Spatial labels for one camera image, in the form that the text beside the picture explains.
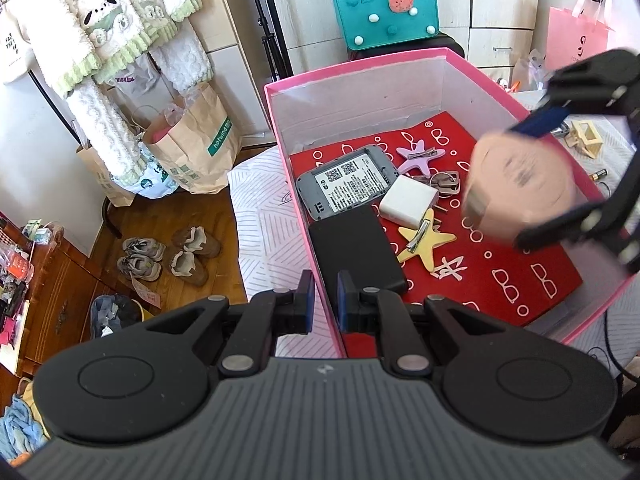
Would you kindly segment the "small battery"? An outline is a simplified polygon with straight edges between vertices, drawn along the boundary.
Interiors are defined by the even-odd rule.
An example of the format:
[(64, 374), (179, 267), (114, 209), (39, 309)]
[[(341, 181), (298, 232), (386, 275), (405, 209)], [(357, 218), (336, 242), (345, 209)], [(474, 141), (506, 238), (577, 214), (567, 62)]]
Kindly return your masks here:
[(594, 182), (598, 182), (605, 179), (607, 176), (608, 176), (608, 170), (606, 170), (605, 168), (602, 168), (590, 174), (589, 177)]

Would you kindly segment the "cream claw hair clip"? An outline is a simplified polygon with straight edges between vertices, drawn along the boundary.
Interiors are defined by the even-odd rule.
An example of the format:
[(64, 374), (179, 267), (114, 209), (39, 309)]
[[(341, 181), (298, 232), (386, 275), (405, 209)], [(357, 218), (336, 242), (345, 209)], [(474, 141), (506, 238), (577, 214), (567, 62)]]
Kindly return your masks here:
[(572, 120), (564, 141), (568, 148), (574, 148), (591, 159), (599, 156), (604, 144), (602, 136), (591, 120)]

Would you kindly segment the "pink round compact case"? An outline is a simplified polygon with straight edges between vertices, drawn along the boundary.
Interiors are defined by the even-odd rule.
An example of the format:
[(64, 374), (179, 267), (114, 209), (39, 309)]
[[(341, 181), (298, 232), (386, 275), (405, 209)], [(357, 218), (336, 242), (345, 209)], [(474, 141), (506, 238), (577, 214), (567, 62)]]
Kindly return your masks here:
[(469, 164), (463, 215), (500, 243), (513, 245), (521, 232), (576, 204), (570, 156), (554, 141), (491, 131), (476, 141)]

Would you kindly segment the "black power bank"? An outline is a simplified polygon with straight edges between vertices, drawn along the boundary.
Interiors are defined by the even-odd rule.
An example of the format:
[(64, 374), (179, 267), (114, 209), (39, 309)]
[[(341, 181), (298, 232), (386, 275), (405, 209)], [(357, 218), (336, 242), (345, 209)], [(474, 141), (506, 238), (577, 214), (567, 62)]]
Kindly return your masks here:
[(371, 205), (349, 209), (308, 226), (314, 254), (332, 310), (337, 312), (337, 273), (347, 271), (354, 285), (397, 292), (408, 281)]

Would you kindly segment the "yellow starfish hair clip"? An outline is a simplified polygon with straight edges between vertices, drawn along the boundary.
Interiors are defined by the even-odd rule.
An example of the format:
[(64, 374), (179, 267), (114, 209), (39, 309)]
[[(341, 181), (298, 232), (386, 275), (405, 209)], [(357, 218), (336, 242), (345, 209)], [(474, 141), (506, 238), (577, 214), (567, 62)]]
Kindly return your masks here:
[(397, 255), (399, 263), (405, 263), (413, 257), (419, 257), (427, 272), (434, 271), (434, 250), (457, 240), (457, 237), (452, 233), (435, 231), (435, 224), (434, 210), (428, 208), (417, 228), (411, 229), (405, 226), (398, 228), (399, 234), (407, 242), (405, 248)]

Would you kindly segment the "metal key bunch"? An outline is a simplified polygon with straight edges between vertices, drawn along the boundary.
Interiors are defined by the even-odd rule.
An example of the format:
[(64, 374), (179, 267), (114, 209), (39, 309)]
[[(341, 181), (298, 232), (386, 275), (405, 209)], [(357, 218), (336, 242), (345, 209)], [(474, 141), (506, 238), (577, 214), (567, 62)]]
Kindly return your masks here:
[(434, 188), (442, 196), (457, 195), (461, 191), (461, 180), (457, 171), (439, 171), (432, 176), (415, 176), (414, 180)]

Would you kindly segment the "white charger plug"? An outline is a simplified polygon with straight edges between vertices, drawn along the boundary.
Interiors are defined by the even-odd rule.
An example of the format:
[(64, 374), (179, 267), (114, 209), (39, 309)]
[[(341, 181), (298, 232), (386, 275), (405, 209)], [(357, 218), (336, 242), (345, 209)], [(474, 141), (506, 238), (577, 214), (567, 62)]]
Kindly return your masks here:
[(398, 176), (383, 196), (378, 209), (380, 216), (390, 222), (416, 230), (424, 214), (438, 200), (436, 188), (406, 176)]

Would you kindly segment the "grey wifi router device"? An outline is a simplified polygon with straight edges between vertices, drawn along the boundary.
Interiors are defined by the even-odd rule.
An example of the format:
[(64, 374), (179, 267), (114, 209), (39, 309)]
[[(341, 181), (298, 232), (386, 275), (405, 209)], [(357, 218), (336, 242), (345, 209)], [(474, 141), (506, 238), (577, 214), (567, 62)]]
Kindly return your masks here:
[(304, 172), (295, 186), (308, 214), (318, 221), (382, 198), (398, 177), (388, 156), (369, 144)]

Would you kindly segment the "purple starfish hair clip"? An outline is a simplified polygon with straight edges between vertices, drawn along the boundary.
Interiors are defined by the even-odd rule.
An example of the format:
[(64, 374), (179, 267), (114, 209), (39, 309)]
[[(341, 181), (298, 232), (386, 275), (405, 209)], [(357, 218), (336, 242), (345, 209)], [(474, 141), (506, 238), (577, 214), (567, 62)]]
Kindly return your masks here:
[(397, 168), (400, 174), (408, 174), (410, 170), (417, 169), (424, 176), (432, 175), (432, 160), (446, 155), (446, 151), (441, 148), (427, 148), (423, 140), (416, 142), (414, 148), (396, 148), (396, 152), (404, 159)]

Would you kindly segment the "pink cardboard storage box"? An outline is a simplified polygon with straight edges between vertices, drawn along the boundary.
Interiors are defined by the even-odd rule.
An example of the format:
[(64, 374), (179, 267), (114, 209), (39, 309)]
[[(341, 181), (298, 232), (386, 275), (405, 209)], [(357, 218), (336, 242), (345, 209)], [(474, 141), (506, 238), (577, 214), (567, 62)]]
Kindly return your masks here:
[[(447, 49), (401, 52), (312, 70), (265, 88), (290, 182), (374, 145), (404, 176), (464, 181), (478, 138), (525, 107)], [(434, 264), (402, 266), (405, 298), (443, 294), (498, 320), (558, 338), (607, 366), (639, 348), (639, 283), (582, 246), (520, 252), (474, 226), (460, 194), (440, 196), (437, 225), (454, 241)]]

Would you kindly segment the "red patterned box liner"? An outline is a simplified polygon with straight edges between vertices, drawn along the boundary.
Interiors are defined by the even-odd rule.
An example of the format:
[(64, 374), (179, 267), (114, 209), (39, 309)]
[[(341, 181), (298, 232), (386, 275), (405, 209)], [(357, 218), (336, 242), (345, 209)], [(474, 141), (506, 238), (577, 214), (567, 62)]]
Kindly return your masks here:
[[(410, 128), (307, 148), (292, 155), (290, 162), (297, 178), (322, 162), (373, 144), (399, 167), (404, 159), (396, 148), (414, 148), (419, 140), (427, 148), (446, 151), (444, 157), (430, 163), (432, 174), (457, 171), (460, 178), (466, 176), (475, 140), (446, 112)], [(380, 216), (378, 204), (371, 206), (397, 258), (407, 242), (397, 224)], [(435, 230), (452, 233), (457, 240), (434, 250), (433, 272), (424, 269), (419, 257), (400, 264), (408, 281), (408, 290), (401, 297), (408, 304), (418, 304), (428, 294), (442, 294), (500, 321), (526, 326), (582, 286), (582, 277), (560, 245), (532, 254), (503, 245), (471, 226), (462, 214), (459, 195), (439, 200), (434, 214)]]

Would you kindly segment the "brown fluffy slippers pair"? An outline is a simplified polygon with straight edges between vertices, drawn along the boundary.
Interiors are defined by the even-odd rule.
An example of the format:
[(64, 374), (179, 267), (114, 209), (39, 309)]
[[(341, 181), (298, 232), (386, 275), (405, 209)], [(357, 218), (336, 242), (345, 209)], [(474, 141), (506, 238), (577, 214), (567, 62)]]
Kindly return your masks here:
[(204, 260), (213, 259), (221, 252), (221, 242), (206, 231), (204, 226), (190, 226), (175, 232), (167, 254), (168, 269), (175, 278), (196, 287), (208, 281)]

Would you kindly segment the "black suitcase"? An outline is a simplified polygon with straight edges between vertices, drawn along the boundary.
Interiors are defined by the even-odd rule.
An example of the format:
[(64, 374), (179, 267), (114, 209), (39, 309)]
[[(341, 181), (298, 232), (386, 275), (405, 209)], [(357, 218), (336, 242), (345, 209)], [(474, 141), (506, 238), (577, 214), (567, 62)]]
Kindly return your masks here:
[(360, 58), (373, 58), (374, 56), (386, 55), (396, 52), (414, 51), (414, 50), (426, 50), (446, 48), (451, 50), (462, 58), (465, 57), (464, 49), (461, 44), (458, 44), (454, 38), (450, 37), (443, 32), (440, 32), (436, 36), (421, 38), (413, 41), (398, 42), (398, 44), (388, 44), (387, 46), (367, 48), (363, 50), (350, 50), (348, 49), (349, 61), (360, 60)]

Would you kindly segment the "brown wooden dresser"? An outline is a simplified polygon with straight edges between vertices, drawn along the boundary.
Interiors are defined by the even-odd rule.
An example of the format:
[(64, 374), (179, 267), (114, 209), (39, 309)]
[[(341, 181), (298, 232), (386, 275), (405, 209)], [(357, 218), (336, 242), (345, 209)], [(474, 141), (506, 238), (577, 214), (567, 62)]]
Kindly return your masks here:
[(32, 254), (35, 274), (17, 323), (14, 344), (1, 347), (1, 365), (12, 375), (33, 375), (58, 352), (90, 337), (90, 307), (102, 295), (132, 290), (66, 240), (54, 226), (49, 244)]

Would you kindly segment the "white tote bag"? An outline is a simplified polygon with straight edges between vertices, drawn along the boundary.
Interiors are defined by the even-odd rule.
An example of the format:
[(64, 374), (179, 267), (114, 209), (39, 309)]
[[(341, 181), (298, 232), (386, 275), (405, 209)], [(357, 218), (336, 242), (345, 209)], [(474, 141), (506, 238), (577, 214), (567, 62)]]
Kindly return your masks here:
[(1, 7), (0, 80), (10, 84), (27, 74), (35, 64), (29, 41), (23, 36), (20, 24), (7, 6)]

